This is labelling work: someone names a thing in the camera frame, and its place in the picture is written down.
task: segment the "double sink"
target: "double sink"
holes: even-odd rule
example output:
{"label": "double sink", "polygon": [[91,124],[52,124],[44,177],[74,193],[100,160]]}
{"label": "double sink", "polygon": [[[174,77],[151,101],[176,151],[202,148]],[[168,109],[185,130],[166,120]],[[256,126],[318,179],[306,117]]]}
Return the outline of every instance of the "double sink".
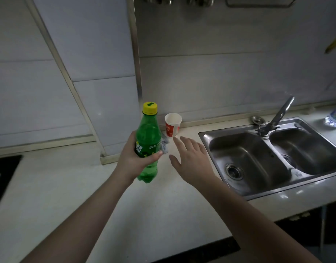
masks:
{"label": "double sink", "polygon": [[199,133],[221,179],[250,200],[336,175],[336,146],[299,117],[266,137],[245,125]]}

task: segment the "red and white paper cup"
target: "red and white paper cup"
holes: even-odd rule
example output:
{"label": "red and white paper cup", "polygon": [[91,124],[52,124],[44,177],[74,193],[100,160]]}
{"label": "red and white paper cup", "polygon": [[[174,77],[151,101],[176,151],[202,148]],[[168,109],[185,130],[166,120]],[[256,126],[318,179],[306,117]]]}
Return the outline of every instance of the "red and white paper cup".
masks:
{"label": "red and white paper cup", "polygon": [[174,137],[179,131],[180,123],[183,118],[180,114],[170,113],[165,116],[166,120],[166,135],[167,137]]}

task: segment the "hand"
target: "hand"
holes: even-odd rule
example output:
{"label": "hand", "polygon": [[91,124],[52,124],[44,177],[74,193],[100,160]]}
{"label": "hand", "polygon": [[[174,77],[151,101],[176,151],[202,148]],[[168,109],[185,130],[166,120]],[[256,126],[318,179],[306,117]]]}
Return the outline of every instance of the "hand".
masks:
{"label": "hand", "polygon": [[169,155],[171,164],[180,176],[192,186],[205,181],[209,177],[215,178],[205,147],[190,138],[182,136],[180,139],[183,142],[173,137],[180,154],[181,163],[175,156]]}
{"label": "hand", "polygon": [[134,151],[135,148],[135,131],[133,131],[127,143],[119,156],[116,169],[113,174],[132,183],[136,177],[144,170],[146,166],[157,161],[163,154],[160,150],[145,158],[140,158]]}

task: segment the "sprite bottle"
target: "sprite bottle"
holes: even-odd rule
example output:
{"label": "sprite bottle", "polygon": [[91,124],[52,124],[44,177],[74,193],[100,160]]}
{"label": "sprite bottle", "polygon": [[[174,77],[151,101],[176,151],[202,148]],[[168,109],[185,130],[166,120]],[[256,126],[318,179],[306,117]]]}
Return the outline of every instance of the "sprite bottle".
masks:
{"label": "sprite bottle", "polygon": [[[141,157],[148,157],[160,150],[161,131],[157,123],[157,104],[154,102],[145,102],[139,128],[136,131],[135,152]],[[140,181],[149,183],[157,175],[157,162],[154,162],[143,170],[138,176]]]}

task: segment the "white countertop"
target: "white countertop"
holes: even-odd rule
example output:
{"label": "white countertop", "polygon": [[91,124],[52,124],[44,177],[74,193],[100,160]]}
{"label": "white countertop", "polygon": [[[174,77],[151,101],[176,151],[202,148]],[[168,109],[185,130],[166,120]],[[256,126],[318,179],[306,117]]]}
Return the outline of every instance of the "white countertop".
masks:
{"label": "white countertop", "polygon": [[[336,129],[323,126],[329,112],[285,118],[300,116],[336,145]],[[248,119],[181,128],[178,135],[201,141],[199,132],[246,124]],[[168,149],[179,155],[172,142]],[[116,163],[102,166],[99,154],[94,142],[24,153],[0,202],[0,262],[19,262],[109,177]],[[152,262],[231,236],[168,155],[158,170],[150,184],[135,180],[124,193],[87,262]],[[249,203],[276,221],[333,201],[336,176]]]}

